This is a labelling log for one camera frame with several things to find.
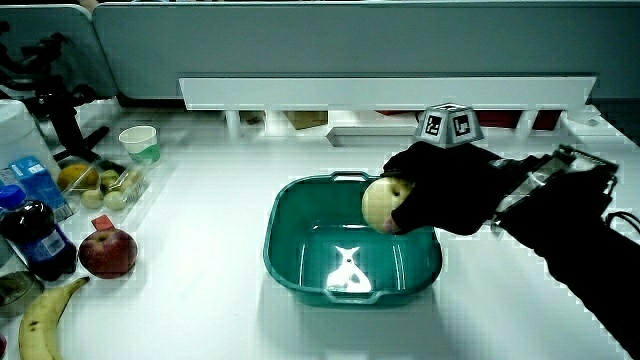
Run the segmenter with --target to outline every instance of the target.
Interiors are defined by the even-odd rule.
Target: banana
[[[29,305],[20,322],[18,347],[22,360],[62,360],[56,329],[71,295],[89,281],[81,277],[64,286],[48,289]]]

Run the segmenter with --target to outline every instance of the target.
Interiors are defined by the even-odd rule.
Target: black stand
[[[0,35],[9,30],[7,22],[0,22]],[[97,96],[88,85],[76,86],[68,91],[59,75],[51,75],[51,63],[60,57],[62,34],[53,34],[42,39],[35,46],[22,48],[24,58],[14,62],[7,55],[7,48],[0,43],[0,66],[12,72],[10,76],[0,70],[0,84],[16,91],[34,91],[35,97],[22,100],[35,116],[48,116],[65,150],[53,158],[60,161],[69,156],[77,156],[93,162],[100,156],[92,149],[102,140],[109,128],[103,126],[84,138],[76,121],[76,106],[90,103]]]

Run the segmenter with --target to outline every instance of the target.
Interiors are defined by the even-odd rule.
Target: paper cup
[[[154,164],[160,160],[160,148],[153,126],[134,126],[118,137],[131,159],[139,164]]]

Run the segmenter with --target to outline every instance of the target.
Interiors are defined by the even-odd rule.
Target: small fruit
[[[89,209],[99,209],[102,207],[102,191],[96,189],[83,192],[80,203]]]
[[[75,183],[80,177],[82,180],[78,184],[78,188],[87,189],[87,188],[95,188],[95,185],[98,183],[99,174],[95,169],[90,169],[89,166],[85,164],[73,164],[65,167],[58,174],[57,185],[60,190],[64,191],[69,185]]]
[[[412,188],[410,182],[394,177],[380,178],[371,183],[362,197],[362,215],[369,226],[383,232],[384,222],[409,196]]]
[[[120,174],[115,170],[107,170],[102,173],[100,177],[100,184],[105,192],[108,192],[110,188],[118,181]]]
[[[124,179],[120,183],[119,191],[124,193],[129,190],[132,186],[136,185],[140,179],[142,173],[138,170],[131,170],[124,174]]]
[[[87,236],[78,249],[78,259],[93,275],[115,279],[131,270],[138,256],[138,245],[131,235],[110,228]]]
[[[124,209],[126,199],[120,191],[112,191],[104,197],[104,204],[111,210],[119,211]]]

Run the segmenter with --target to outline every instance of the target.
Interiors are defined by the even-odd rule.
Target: soda bottle
[[[46,281],[76,271],[78,249],[45,203],[28,200],[17,185],[0,187],[0,235],[20,252],[29,270]]]

